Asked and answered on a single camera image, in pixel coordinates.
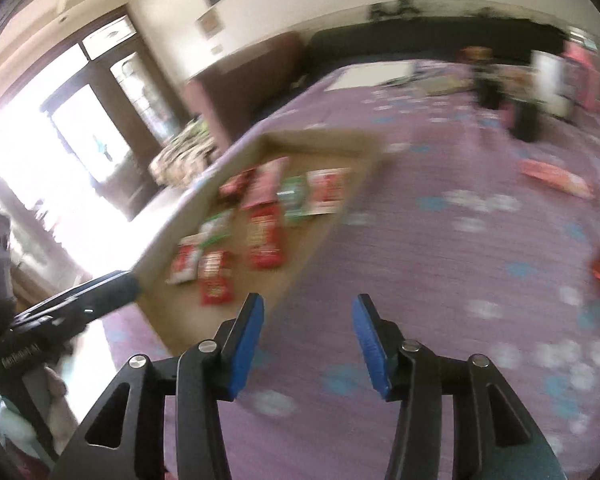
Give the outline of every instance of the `door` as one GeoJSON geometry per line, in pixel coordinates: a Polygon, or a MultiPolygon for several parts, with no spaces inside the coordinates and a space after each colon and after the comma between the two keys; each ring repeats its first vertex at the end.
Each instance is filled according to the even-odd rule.
{"type": "Polygon", "coordinates": [[[40,110],[97,193],[132,219],[159,189],[148,171],[151,161],[189,113],[126,14],[78,44],[90,61],[40,110]]]}
{"type": "Polygon", "coordinates": [[[41,110],[65,150],[91,175],[96,192],[127,218],[157,193],[147,168],[161,145],[118,86],[103,84],[93,71],[79,72],[41,110]]]}

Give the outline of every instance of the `bed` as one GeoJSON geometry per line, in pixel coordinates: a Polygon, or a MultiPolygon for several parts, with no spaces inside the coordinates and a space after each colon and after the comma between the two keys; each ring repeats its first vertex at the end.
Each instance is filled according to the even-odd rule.
{"type": "MultiPolygon", "coordinates": [[[[468,75],[463,65],[427,65],[468,75]]],[[[385,163],[267,320],[247,389],[220,406],[234,478],[383,478],[398,406],[382,402],[366,374],[350,320],[361,292],[437,354],[490,356],[570,480],[588,478],[600,463],[600,286],[589,272],[600,250],[600,199],[551,190],[518,165],[563,166],[600,190],[600,108],[579,110],[575,124],[543,118],[542,141],[525,144],[468,92],[325,91],[342,70],[256,124],[217,162],[268,130],[362,128],[388,143],[385,163]]],[[[104,325],[118,366],[136,351],[166,353],[137,310],[104,325]]]]}

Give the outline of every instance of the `cardboard box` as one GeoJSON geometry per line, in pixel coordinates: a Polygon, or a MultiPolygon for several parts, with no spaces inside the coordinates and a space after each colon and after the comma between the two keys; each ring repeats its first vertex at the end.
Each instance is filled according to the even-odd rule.
{"type": "Polygon", "coordinates": [[[133,268],[142,287],[138,305],[167,348],[178,355],[235,317],[248,292],[257,292],[270,312],[285,297],[302,270],[320,249],[330,231],[341,222],[352,197],[381,158],[384,142],[378,132],[361,130],[299,130],[268,132],[245,144],[228,160],[210,169],[204,182],[187,192],[177,212],[161,229],[133,268]],[[232,236],[218,248],[235,253],[235,301],[221,306],[202,306],[197,282],[168,285],[171,261],[178,241],[198,232],[209,215],[221,210],[218,188],[234,174],[280,156],[289,156],[284,177],[327,168],[351,168],[344,207],[337,214],[308,218],[285,227],[286,262],[279,269],[254,270],[246,258],[249,214],[238,211],[232,236]]]}

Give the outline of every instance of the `floor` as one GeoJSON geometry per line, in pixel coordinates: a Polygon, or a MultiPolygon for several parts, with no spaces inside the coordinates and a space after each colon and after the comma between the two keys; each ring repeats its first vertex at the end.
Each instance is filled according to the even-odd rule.
{"type": "MultiPolygon", "coordinates": [[[[118,269],[129,269],[151,242],[155,233],[175,211],[183,191],[167,188],[151,201],[118,238],[118,269]]],[[[83,420],[117,370],[101,320],[92,322],[77,337],[75,352],[62,364],[62,378],[67,384],[67,401],[78,421],[83,420]]]]}

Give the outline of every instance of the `window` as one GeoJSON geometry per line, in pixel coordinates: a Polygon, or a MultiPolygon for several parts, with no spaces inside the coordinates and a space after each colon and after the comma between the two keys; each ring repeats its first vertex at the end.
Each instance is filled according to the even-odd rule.
{"type": "Polygon", "coordinates": [[[111,73],[158,142],[165,145],[180,132],[178,119],[148,75],[138,54],[120,60],[111,73]]]}
{"type": "Polygon", "coordinates": [[[128,38],[131,38],[136,33],[134,26],[128,16],[118,18],[114,22],[108,23],[104,27],[92,32],[84,40],[84,45],[87,54],[91,59],[96,59],[104,54],[107,50],[122,43],[128,38]]]}
{"type": "Polygon", "coordinates": [[[52,119],[98,182],[106,181],[130,153],[125,139],[88,85],[68,98],[52,119]]]}
{"type": "Polygon", "coordinates": [[[27,108],[37,109],[51,92],[77,74],[88,62],[80,45],[75,44],[38,72],[19,92],[16,99],[21,100],[21,104],[26,103],[27,108]]]}
{"type": "Polygon", "coordinates": [[[39,244],[23,226],[13,219],[13,216],[1,200],[0,213],[7,216],[11,221],[11,234],[9,236],[11,261],[15,264],[19,264],[22,260],[26,260],[27,263],[32,265],[41,276],[45,275],[45,267],[48,265],[49,261],[42,245],[39,244]]]}

